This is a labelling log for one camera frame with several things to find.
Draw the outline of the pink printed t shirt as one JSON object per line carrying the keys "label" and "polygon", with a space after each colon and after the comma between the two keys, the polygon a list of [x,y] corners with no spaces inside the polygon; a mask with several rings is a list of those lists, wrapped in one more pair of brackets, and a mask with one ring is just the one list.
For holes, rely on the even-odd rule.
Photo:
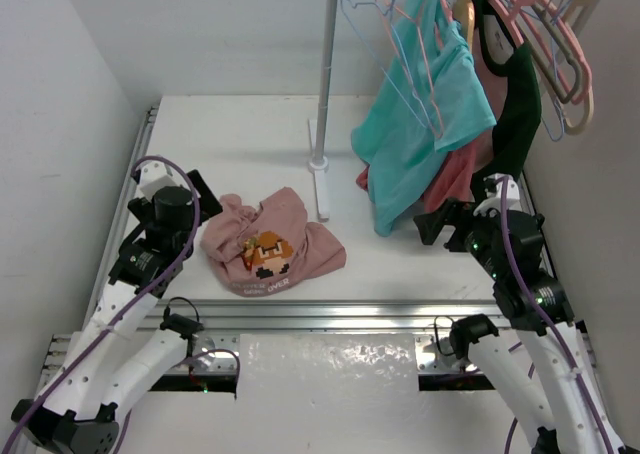
{"label": "pink printed t shirt", "polygon": [[311,222],[298,194],[283,187],[257,208],[236,194],[220,198],[223,211],[208,220],[200,247],[232,293],[267,297],[346,265],[343,244]]}

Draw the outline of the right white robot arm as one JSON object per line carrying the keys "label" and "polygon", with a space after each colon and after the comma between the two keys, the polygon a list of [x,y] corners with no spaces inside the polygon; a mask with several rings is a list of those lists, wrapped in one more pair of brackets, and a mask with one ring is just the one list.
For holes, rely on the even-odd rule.
{"label": "right white robot arm", "polygon": [[448,200],[436,212],[415,217],[423,244],[446,226],[445,247],[466,252],[492,278],[493,297],[534,371],[527,374],[485,314],[453,322],[454,356],[474,364],[500,394],[534,453],[627,453],[587,372],[581,332],[559,281],[541,267],[544,218]]}

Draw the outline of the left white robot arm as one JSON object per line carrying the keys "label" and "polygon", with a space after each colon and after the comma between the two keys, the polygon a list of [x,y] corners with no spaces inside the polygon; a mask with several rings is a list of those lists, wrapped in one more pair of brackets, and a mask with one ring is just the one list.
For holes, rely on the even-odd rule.
{"label": "left white robot arm", "polygon": [[132,336],[193,253],[194,234],[222,206],[198,170],[179,185],[158,164],[134,178],[141,196],[128,204],[137,226],[122,240],[89,322],[50,382],[22,399],[11,419],[50,453],[111,453],[132,406],[171,368],[188,358],[199,318],[166,311],[151,339],[121,361]]}

